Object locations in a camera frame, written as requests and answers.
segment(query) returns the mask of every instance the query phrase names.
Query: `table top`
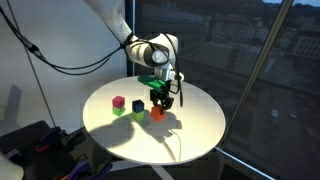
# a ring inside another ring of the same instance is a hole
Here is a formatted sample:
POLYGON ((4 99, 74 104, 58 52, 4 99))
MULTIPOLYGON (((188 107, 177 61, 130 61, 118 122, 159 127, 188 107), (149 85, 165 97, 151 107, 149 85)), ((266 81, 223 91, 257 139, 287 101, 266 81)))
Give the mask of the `table top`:
POLYGON ((92 138, 111 154, 128 161, 149 165, 173 165, 195 160, 210 152, 221 140, 226 121, 219 104, 206 92, 181 82, 179 94, 160 122, 151 118, 150 87, 138 77, 123 78, 96 90, 83 109, 83 122, 92 138), (125 98, 125 112, 112 113, 112 99, 125 98), (132 116, 132 101, 144 102, 141 122, 132 116))

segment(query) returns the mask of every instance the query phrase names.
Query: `wall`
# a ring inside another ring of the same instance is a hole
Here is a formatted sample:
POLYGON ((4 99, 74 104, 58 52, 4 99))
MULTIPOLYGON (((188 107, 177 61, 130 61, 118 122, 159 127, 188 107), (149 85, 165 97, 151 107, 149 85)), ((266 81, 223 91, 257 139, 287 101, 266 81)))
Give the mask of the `wall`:
MULTIPOLYGON (((83 1, 10 2, 24 36, 36 44, 51 63, 69 67, 91 64, 119 45, 83 1)), ((6 1, 0 4, 11 18, 6 1)), ((126 76, 122 50, 102 68, 84 76, 61 74, 33 55, 31 58, 55 122, 68 132, 83 126, 82 108, 91 93, 107 82, 126 76)), ((24 48, 2 16, 0 61, 0 135, 42 119, 53 126, 24 48)))

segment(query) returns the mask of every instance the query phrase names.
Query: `city view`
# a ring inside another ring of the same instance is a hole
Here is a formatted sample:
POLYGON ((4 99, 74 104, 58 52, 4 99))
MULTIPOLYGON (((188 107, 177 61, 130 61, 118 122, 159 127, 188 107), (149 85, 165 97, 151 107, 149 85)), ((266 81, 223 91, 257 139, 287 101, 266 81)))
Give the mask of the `city view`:
MULTIPOLYGON (((210 94, 228 124, 280 6, 262 0, 141 1, 136 33, 177 36, 186 82, 210 94)), ((138 74, 153 72, 136 69, 138 74)), ((317 177, 319 69, 320 7, 295 2, 225 149, 285 179, 317 177)))

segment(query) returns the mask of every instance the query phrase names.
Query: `block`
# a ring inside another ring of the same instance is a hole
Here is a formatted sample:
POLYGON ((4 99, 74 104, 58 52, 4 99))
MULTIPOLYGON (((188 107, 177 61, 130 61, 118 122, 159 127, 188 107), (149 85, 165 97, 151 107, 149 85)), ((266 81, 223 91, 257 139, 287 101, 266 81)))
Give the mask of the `block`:
POLYGON ((121 109, 125 104, 124 97, 122 96, 116 96, 115 98, 112 99, 112 106, 121 109))
POLYGON ((144 111, 141 111, 139 113, 132 111, 131 116, 133 117, 134 120, 141 121, 144 119, 144 111))
POLYGON ((112 113, 117 116, 121 116, 125 111, 126 111, 126 108, 124 106, 122 106, 122 108, 120 109, 112 107, 112 113))
POLYGON ((135 113, 144 111, 144 103, 140 99, 132 101, 132 111, 135 113))
POLYGON ((156 122, 160 122, 166 117, 166 113, 161 114, 161 109, 161 105, 157 105, 151 108, 151 117, 156 122))

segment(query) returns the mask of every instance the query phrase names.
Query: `wire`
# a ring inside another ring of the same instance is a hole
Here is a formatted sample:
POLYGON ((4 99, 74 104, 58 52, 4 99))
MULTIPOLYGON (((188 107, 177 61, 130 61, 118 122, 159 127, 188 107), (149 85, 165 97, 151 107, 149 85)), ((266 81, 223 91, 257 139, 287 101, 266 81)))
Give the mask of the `wire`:
POLYGON ((110 58, 108 57, 102 64, 100 64, 98 67, 96 67, 95 69, 91 70, 91 71, 88 71, 88 72, 84 72, 84 73, 68 73, 68 72, 65 72, 65 71, 62 71, 56 67, 52 67, 53 69, 55 69, 56 71, 58 72, 61 72, 63 74, 67 74, 67 75, 72 75, 72 76, 80 76, 80 75, 85 75, 85 74, 89 74, 89 73, 92 73, 94 71, 96 71, 97 69, 99 69, 101 66, 103 66, 106 62, 108 62, 110 60, 110 58))
MULTIPOLYGON (((19 25, 18 25, 17 20, 16 20, 16 18, 15 18, 15 15, 14 15, 14 13, 13 13, 13 10, 12 10, 12 7, 11 7, 11 4, 10 4, 9 0, 7 0, 7 4, 8 4, 8 7, 9 7, 9 9, 10 9, 12 18, 13 18, 16 26, 17 26, 17 31, 19 32, 19 31, 20 31, 20 28, 19 28, 19 25)), ((47 107, 47 110, 48 110, 49 116, 50 116, 50 118, 51 118, 52 124, 53 124, 54 127, 56 127, 56 126, 57 126, 57 125, 56 125, 56 122, 55 122, 55 120, 54 120, 54 118, 53 118, 53 115, 52 115, 51 109, 50 109, 50 107, 49 107, 47 98, 46 98, 46 96, 45 96, 45 94, 44 94, 44 92, 43 92, 43 89, 42 89, 40 80, 39 80, 39 78, 38 78, 38 75, 37 75, 37 72, 36 72, 36 70, 35 70, 35 68, 34 68, 34 65, 33 65, 32 61, 31 61, 30 55, 29 55, 29 53, 28 53, 28 50, 27 50, 26 47, 24 48, 24 50, 25 50, 25 52, 26 52, 26 54, 27 54, 27 57, 28 57, 28 60, 29 60, 31 69, 32 69, 33 74, 34 74, 34 76, 35 76, 35 78, 36 78, 37 84, 38 84, 38 86, 39 86, 39 89, 40 89, 41 95, 42 95, 42 97, 43 97, 44 103, 45 103, 45 105, 46 105, 46 107, 47 107)))
POLYGON ((178 139, 179 139, 179 144, 180 144, 180 148, 179 148, 179 161, 181 161, 181 149, 182 149, 182 146, 181 146, 181 138, 180 136, 178 135, 178 133, 174 132, 172 129, 169 129, 173 134, 175 134, 178 139))
POLYGON ((35 46, 34 44, 32 44, 27 38, 25 38, 19 30, 17 30, 15 28, 15 26, 12 24, 12 22, 9 20, 9 18, 6 16, 6 14, 4 13, 2 7, 0 6, 0 13, 3 15, 6 23, 8 24, 8 26, 10 27, 11 31, 13 32, 13 34, 18 38, 18 40, 25 46, 25 48, 27 48, 32 54, 34 54, 40 61, 42 61, 43 63, 49 65, 51 68, 55 69, 58 72, 67 74, 67 75, 84 75, 84 74, 89 74, 91 72, 96 71, 97 69, 99 69, 103 64, 105 64, 110 56, 112 56, 114 53, 116 53, 117 51, 119 51, 121 48, 117 48, 116 50, 114 50, 113 52, 111 52, 110 54, 108 54, 107 56, 103 57, 101 60, 86 65, 86 66, 80 66, 80 67, 63 67, 63 66, 59 66, 56 64, 52 64, 49 61, 47 61, 47 59, 42 55, 42 53, 40 52, 39 48, 37 46, 35 46), (80 70, 80 69, 86 69, 89 67, 92 67, 94 65, 97 65, 99 63, 102 63, 101 65, 99 65, 98 67, 94 68, 93 70, 90 70, 88 72, 84 72, 84 73, 68 73, 65 71, 62 71, 60 69, 64 69, 64 70, 80 70))
MULTIPOLYGON (((37 46, 35 46, 34 44, 32 44, 27 38, 25 38, 19 30, 17 30, 15 28, 15 26, 11 23, 11 21, 9 20, 9 18, 6 16, 6 14, 4 13, 2 7, 0 6, 0 13, 3 15, 5 21, 7 22, 8 26, 10 27, 11 31, 13 32, 13 34, 19 39, 19 41, 25 46, 25 48, 27 48, 32 54, 34 54, 39 60, 41 60, 43 63, 49 65, 51 68, 53 68, 54 70, 58 71, 58 72, 61 72, 61 73, 64 73, 64 74, 67 74, 67 75, 84 75, 84 74, 89 74, 91 72, 94 72, 96 71, 97 69, 99 69, 100 67, 102 67, 107 61, 109 61, 110 59, 110 56, 112 56, 114 53, 116 53, 117 51, 119 51, 120 49, 122 49, 122 47, 120 46, 119 48, 117 48, 116 50, 114 50, 113 52, 111 52, 110 54, 108 54, 107 56, 105 56, 104 58, 102 58, 101 60, 95 62, 95 63, 92 63, 92 64, 89 64, 89 65, 86 65, 86 66, 80 66, 80 67, 63 67, 63 66, 58 66, 56 64, 52 64, 50 63, 49 61, 47 61, 47 59, 42 55, 42 53, 40 52, 39 48, 37 46), (64 70, 79 70, 79 69, 86 69, 86 68, 89 68, 89 67, 92 67, 94 65, 97 65, 101 63, 98 67, 94 68, 93 70, 91 71, 88 71, 88 72, 84 72, 84 73, 68 73, 68 72, 65 72, 65 71, 62 71, 61 69, 64 69, 64 70)), ((168 59, 168 62, 171 64, 173 70, 176 72, 176 75, 178 76, 178 89, 177 89, 177 92, 173 92, 170 90, 170 92, 174 93, 174 94, 178 94, 180 92, 180 106, 183 105, 183 95, 182 95, 182 88, 181 88, 181 82, 180 82, 180 75, 179 75, 179 63, 178 63, 178 55, 177 55, 177 50, 175 48, 175 46, 173 45, 173 42, 171 41, 171 39, 168 37, 167 34, 165 33, 160 33, 160 34, 163 34, 164 36, 166 36, 166 38, 169 40, 173 50, 174 50, 174 55, 175 55, 175 58, 176 58, 176 65, 173 66, 172 62, 170 61, 170 58, 169 56, 163 51, 161 50, 156 44, 152 43, 152 42, 149 42, 149 41, 146 41, 146 40, 142 40, 142 38, 145 38, 147 36, 150 36, 150 35, 153 35, 153 34, 156 34, 154 32, 152 33, 149 33, 147 35, 144 35, 140 38, 138 38, 137 40, 135 41, 132 41, 131 43, 134 43, 134 42, 139 42, 139 41, 142 41, 144 43, 147 43, 149 44, 153 50, 155 49, 154 47, 158 48, 162 54, 168 59)))

